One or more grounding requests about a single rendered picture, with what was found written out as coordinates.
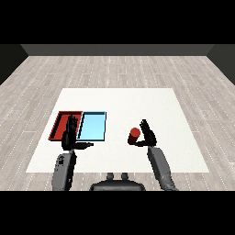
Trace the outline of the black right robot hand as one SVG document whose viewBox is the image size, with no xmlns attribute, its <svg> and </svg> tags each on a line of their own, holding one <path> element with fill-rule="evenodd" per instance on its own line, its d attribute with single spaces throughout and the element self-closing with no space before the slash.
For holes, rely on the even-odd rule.
<svg viewBox="0 0 235 235">
<path fill-rule="evenodd" d="M 143 133 L 144 140 L 137 141 L 135 145 L 138 147 L 143 147 L 143 146 L 154 147 L 157 144 L 157 140 L 156 140 L 155 134 L 150 129 L 150 126 L 146 119 L 143 119 L 140 122 L 140 128 Z"/>
</svg>

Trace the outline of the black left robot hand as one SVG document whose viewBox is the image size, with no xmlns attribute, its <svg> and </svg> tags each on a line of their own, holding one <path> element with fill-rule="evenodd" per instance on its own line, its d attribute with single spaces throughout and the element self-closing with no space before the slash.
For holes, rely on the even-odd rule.
<svg viewBox="0 0 235 235">
<path fill-rule="evenodd" d="M 73 115 L 68 116 L 66 130 L 62 134 L 62 148 L 65 151 L 85 150 L 86 148 L 93 146 L 93 143 L 90 142 L 76 141 L 77 121 L 78 119 Z"/>
</svg>

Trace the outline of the red shallow open box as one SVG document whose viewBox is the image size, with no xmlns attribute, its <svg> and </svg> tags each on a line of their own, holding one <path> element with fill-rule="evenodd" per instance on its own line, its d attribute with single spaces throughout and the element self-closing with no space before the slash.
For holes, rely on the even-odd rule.
<svg viewBox="0 0 235 235">
<path fill-rule="evenodd" d="M 80 124 L 82 114 L 82 111 L 60 111 L 55 119 L 48 140 L 61 141 L 62 134 L 66 130 L 68 116 L 77 118 L 77 124 Z"/>
</svg>

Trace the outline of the small red can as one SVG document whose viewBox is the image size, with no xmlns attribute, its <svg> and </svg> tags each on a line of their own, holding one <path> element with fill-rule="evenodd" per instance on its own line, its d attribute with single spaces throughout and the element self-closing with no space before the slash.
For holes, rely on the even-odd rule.
<svg viewBox="0 0 235 235">
<path fill-rule="evenodd" d="M 137 128 L 133 128 L 129 133 L 128 144 L 131 145 L 135 143 L 139 138 L 139 136 L 140 136 L 140 130 Z"/>
</svg>

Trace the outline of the light blue shallow open box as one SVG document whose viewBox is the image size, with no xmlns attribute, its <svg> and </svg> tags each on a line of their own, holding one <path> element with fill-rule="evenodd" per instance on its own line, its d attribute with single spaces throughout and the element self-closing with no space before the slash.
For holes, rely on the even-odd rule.
<svg viewBox="0 0 235 235">
<path fill-rule="evenodd" d="M 106 112 L 84 111 L 76 139 L 78 141 L 104 141 L 106 134 Z"/>
</svg>

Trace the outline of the dark grey robot body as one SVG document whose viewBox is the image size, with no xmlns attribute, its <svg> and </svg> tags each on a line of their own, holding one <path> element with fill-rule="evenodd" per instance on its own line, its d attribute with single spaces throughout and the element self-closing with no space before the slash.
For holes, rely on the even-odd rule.
<svg viewBox="0 0 235 235">
<path fill-rule="evenodd" d="M 106 180 L 92 184 L 90 191 L 145 191 L 145 187 L 143 184 L 130 181 L 127 173 L 122 173 L 120 180 L 115 180 L 114 174 L 108 173 Z"/>
</svg>

